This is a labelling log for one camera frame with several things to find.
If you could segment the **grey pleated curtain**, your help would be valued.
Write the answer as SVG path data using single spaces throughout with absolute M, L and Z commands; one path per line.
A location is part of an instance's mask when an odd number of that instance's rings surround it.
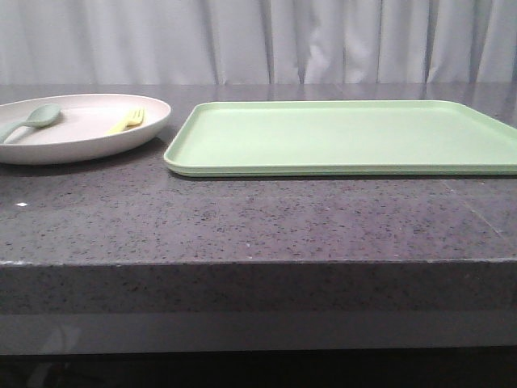
M 513 1 L 4 1 L 1 82 L 511 82 Z

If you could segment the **beige round plate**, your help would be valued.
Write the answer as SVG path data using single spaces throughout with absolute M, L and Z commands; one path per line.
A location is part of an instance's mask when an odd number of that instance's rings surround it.
M 1 162 L 44 165 L 81 162 L 134 149 L 165 127 L 172 108 L 160 99 L 124 94 L 58 95 L 1 106 L 1 125 L 26 119 L 41 105 L 55 103 L 61 114 L 43 129 L 21 127 L 1 144 Z M 145 110 L 141 124 L 122 133 L 107 132 L 134 108 Z

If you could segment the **pale green plastic spoon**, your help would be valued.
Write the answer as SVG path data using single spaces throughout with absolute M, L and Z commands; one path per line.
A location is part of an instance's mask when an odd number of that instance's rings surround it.
M 28 117 L 22 120 L 13 120 L 1 125 L 1 143 L 21 127 L 42 129 L 54 124 L 61 114 L 61 107 L 55 103 L 41 105 L 34 109 Z

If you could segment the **yellow plastic fork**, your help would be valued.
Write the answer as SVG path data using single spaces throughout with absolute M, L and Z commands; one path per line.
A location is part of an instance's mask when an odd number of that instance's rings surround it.
M 117 133 L 122 133 L 127 129 L 131 129 L 133 127 L 137 127 L 144 122 L 145 119 L 145 109 L 144 108 L 135 108 L 130 110 L 122 119 L 117 121 L 110 129 L 108 129 L 105 134 L 113 135 Z

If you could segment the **light green plastic tray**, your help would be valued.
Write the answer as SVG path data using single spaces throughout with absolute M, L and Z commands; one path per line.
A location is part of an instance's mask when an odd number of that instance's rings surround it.
M 444 100 L 213 102 L 163 158 L 201 177 L 513 175 L 516 131 Z

